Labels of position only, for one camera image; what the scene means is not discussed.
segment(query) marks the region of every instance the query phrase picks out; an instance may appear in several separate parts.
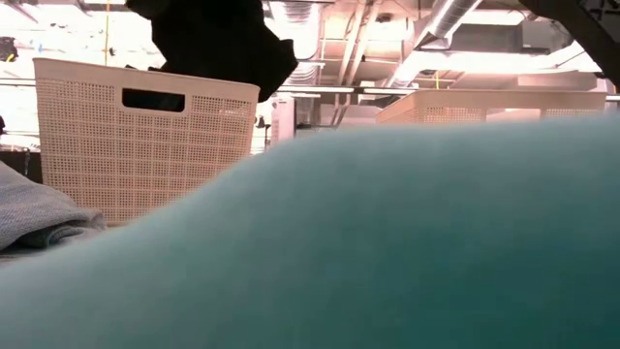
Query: basket handle hole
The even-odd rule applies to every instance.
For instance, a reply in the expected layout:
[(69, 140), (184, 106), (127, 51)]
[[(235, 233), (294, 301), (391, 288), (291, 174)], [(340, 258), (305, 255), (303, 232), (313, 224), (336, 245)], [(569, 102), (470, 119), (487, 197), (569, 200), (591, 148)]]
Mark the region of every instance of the basket handle hole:
[(169, 92), (123, 88), (123, 106), (150, 111), (185, 111), (185, 96)]

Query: blurry teal foreground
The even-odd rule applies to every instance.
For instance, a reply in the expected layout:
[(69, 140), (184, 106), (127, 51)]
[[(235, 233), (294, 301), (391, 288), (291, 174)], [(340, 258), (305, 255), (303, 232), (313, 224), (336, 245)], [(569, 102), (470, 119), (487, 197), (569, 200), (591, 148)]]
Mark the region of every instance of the blurry teal foreground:
[(620, 119), (282, 144), (0, 269), (0, 347), (620, 348)]

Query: gray folded towel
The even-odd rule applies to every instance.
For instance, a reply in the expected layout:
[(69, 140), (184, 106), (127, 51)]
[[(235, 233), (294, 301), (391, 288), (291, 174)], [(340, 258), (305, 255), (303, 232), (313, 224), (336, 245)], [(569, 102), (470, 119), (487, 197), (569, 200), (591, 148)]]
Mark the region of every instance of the gray folded towel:
[(101, 212), (80, 208), (67, 195), (0, 162), (0, 250), (15, 242), (46, 248), (63, 238), (105, 228)]

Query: silver ventilation duct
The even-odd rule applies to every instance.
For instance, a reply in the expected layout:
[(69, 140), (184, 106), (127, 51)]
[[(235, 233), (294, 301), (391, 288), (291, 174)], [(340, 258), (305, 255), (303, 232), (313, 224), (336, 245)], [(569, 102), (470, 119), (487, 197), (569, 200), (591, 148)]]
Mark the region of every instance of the silver ventilation duct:
[[(269, 2), (275, 22), (294, 40), (297, 59), (313, 58), (319, 49), (321, 30), (320, 5), (310, 2)], [(285, 84), (316, 84), (319, 67), (299, 63)]]
[[(446, 39), (461, 25), (463, 18), (473, 11), (482, 0), (436, 0), (430, 16), (423, 18), (425, 22), (416, 33), (415, 48), (428, 45), (434, 41)], [(416, 71), (416, 50), (402, 62), (385, 87), (407, 87), (414, 80)]]

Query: laundry basket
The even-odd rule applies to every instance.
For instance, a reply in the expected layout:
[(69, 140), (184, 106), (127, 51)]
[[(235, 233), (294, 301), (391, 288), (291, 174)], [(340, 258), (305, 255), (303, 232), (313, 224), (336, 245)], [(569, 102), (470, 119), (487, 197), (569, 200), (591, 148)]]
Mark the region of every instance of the laundry basket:
[[(250, 153), (259, 88), (35, 59), (44, 184), (123, 223), (179, 198)], [(127, 90), (184, 96), (128, 108)]]
[(510, 90), (420, 90), (377, 114), (378, 123), (460, 123), (598, 113), (605, 93)]

